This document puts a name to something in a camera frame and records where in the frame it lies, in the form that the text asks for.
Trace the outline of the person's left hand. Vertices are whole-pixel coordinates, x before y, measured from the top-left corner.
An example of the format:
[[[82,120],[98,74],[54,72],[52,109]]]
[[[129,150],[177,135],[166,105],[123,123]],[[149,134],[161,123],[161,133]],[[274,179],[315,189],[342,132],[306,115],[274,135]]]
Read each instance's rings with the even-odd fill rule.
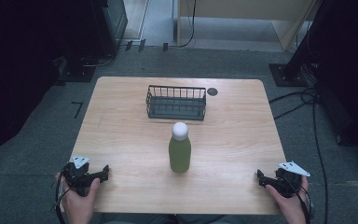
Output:
[[[69,224],[90,224],[94,214],[94,204],[100,187],[100,179],[95,178],[93,180],[86,197],[79,196],[75,191],[69,189],[63,181],[62,185],[67,190],[67,193],[62,198],[62,206]]]

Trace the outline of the black equipment cabinet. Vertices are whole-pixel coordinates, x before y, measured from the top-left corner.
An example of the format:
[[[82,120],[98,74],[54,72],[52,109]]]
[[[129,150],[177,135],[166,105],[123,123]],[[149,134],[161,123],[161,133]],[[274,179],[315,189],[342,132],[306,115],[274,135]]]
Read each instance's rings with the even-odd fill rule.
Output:
[[[128,19],[123,0],[90,0],[97,29],[98,54],[115,56]]]

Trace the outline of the black stand with base plate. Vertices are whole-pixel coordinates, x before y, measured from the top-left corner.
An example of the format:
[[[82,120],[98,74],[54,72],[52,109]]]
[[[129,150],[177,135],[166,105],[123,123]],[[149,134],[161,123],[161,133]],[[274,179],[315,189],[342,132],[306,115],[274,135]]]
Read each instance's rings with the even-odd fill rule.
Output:
[[[307,30],[299,47],[295,51],[289,63],[270,63],[269,70],[278,87],[307,87],[308,82],[300,74],[302,64],[307,60],[316,60],[320,57],[317,42],[321,38],[322,29],[325,27],[324,19],[334,4],[335,0],[318,0],[316,14],[312,25]]]
[[[63,81],[90,82],[95,68],[114,55],[107,9],[107,0],[60,1],[59,31],[67,61]]]

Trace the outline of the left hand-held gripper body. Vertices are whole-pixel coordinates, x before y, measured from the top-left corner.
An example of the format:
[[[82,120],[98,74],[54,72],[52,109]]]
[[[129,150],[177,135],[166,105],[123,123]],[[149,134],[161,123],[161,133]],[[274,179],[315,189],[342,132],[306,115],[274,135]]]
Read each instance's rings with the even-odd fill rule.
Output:
[[[63,170],[63,176],[71,189],[74,189],[80,196],[87,195],[87,188],[90,187],[96,174],[89,174],[89,158],[74,156]]]

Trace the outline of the green bottle with white cap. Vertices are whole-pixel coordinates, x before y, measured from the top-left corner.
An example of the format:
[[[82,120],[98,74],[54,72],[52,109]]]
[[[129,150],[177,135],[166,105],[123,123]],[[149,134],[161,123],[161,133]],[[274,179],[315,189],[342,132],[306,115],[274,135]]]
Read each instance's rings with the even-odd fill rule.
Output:
[[[190,166],[191,143],[188,137],[188,127],[183,122],[172,126],[172,138],[169,143],[169,159],[171,169],[177,173],[185,173]]]

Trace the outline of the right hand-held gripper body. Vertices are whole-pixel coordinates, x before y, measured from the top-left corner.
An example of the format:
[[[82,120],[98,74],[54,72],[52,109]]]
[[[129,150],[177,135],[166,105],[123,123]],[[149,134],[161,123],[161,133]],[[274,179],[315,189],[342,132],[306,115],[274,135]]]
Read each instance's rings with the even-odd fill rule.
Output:
[[[303,176],[310,177],[310,173],[294,161],[279,163],[275,174],[278,180],[276,190],[285,198],[299,192]]]

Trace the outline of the light wooden desk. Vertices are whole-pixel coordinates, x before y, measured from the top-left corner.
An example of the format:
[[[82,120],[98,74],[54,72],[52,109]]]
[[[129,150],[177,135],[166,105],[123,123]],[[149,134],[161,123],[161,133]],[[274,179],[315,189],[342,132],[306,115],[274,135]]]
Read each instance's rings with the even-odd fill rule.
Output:
[[[303,23],[322,0],[172,0],[176,7],[176,45],[181,45],[181,19],[223,18],[272,21],[283,50],[288,50]]]

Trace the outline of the dark curtain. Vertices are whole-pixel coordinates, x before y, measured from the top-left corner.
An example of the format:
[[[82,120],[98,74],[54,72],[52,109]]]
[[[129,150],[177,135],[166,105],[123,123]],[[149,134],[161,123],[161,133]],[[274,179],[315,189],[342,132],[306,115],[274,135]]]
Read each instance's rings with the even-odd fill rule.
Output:
[[[323,0],[310,47],[319,53],[316,77],[349,115],[343,132],[358,146],[358,0]]]
[[[82,0],[0,0],[0,146],[22,128],[59,78],[53,60]]]

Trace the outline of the person's right hand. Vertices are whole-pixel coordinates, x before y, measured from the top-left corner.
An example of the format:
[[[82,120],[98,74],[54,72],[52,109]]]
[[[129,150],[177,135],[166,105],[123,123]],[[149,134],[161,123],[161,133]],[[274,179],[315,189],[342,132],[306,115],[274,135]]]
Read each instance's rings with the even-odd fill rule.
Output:
[[[265,186],[265,189],[277,204],[287,224],[307,224],[304,212],[309,205],[307,199],[309,183],[305,176],[302,177],[302,187],[303,189],[298,193],[300,196],[300,199],[298,199],[296,195],[291,198],[285,198],[271,185]]]

